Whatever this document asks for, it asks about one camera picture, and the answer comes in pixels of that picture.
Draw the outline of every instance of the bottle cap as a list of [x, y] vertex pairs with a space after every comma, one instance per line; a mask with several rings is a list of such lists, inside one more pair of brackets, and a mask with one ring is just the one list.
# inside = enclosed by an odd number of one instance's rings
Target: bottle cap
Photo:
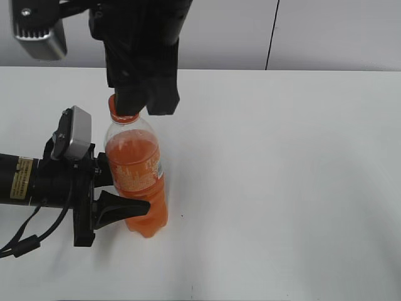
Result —
[[129, 124], [139, 118], [139, 113], [134, 116], [118, 116], [115, 109], [115, 94], [108, 99], [108, 108], [110, 109], [112, 119], [119, 124]]

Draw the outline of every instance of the cable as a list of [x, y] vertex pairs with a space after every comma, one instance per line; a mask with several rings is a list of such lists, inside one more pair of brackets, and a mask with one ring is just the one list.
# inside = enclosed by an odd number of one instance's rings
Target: cable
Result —
[[73, 196], [73, 180], [71, 178], [71, 182], [70, 182], [70, 190], [68, 191], [68, 196], [67, 196], [67, 200], [64, 204], [63, 209], [61, 210], [60, 215], [58, 216], [58, 218], [56, 219], [56, 221], [51, 225], [51, 227], [44, 232], [41, 236], [39, 236], [39, 241], [43, 241], [45, 240], [47, 237], [49, 237], [50, 234], [52, 234], [54, 232], [55, 229], [57, 229], [57, 227], [59, 227], [59, 225], [61, 224], [61, 222], [63, 221], [64, 217], [67, 214], [67, 211], [70, 208], [70, 204], [71, 204], [71, 200], [72, 200], [72, 196]]
[[13, 251], [5, 251], [5, 252], [2, 252], [2, 253], [0, 253], [0, 258], [4, 258], [4, 257], [8, 257], [8, 256], [11, 256], [11, 255], [13, 255]]
[[45, 240], [47, 237], [49, 237], [49, 235], [52, 234], [55, 229], [57, 229], [57, 227], [61, 224], [62, 220], [66, 216], [67, 211], [70, 208], [70, 204], [72, 202], [73, 188], [74, 188], [74, 182], [73, 182], [73, 176], [71, 173], [70, 190], [68, 191], [68, 196], [67, 196], [66, 202], [63, 206], [63, 209], [61, 210], [61, 213], [57, 217], [56, 221], [41, 236], [37, 237], [36, 235], [33, 235], [28, 238], [25, 238], [24, 240], [19, 240], [21, 238], [21, 236], [23, 235], [23, 232], [24, 232], [24, 229], [25, 229], [27, 223], [39, 211], [40, 206], [38, 206], [34, 210], [34, 213], [23, 223], [23, 225], [20, 227], [17, 234], [15, 234], [15, 236], [11, 239], [11, 241], [4, 248], [0, 249], [0, 258], [8, 257], [11, 255], [14, 255], [15, 257], [19, 257], [21, 255], [24, 255], [30, 251], [33, 251], [33, 250], [39, 248], [40, 242]]

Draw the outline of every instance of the orange soda bottle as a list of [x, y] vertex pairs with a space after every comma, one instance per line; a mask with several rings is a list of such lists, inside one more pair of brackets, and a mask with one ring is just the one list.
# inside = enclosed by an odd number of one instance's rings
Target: orange soda bottle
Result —
[[112, 95], [108, 101], [113, 123], [105, 139], [114, 186], [122, 197], [150, 203], [145, 216], [125, 222], [129, 230], [152, 237], [168, 218], [159, 144], [151, 126], [139, 114], [117, 116], [114, 99]]

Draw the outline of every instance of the white tabletop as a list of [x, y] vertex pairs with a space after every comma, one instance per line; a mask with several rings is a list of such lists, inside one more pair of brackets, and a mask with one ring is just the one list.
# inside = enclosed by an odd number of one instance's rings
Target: white tabletop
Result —
[[[74, 248], [69, 214], [0, 260], [1, 300], [401, 300], [401, 73], [180, 71], [179, 89], [174, 116], [147, 118], [168, 225]], [[0, 91], [0, 152], [39, 157], [72, 105], [103, 150], [104, 70], [4, 67]], [[0, 205], [0, 245], [32, 210]]]

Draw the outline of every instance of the bottle label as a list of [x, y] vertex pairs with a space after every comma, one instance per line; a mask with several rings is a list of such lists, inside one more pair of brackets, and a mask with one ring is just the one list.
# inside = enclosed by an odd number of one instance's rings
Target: bottle label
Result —
[[19, 157], [11, 186], [10, 199], [25, 199], [31, 177], [33, 159]]
[[119, 165], [109, 161], [109, 164], [116, 187], [124, 191], [147, 189], [163, 176], [159, 148], [149, 159], [141, 163]]

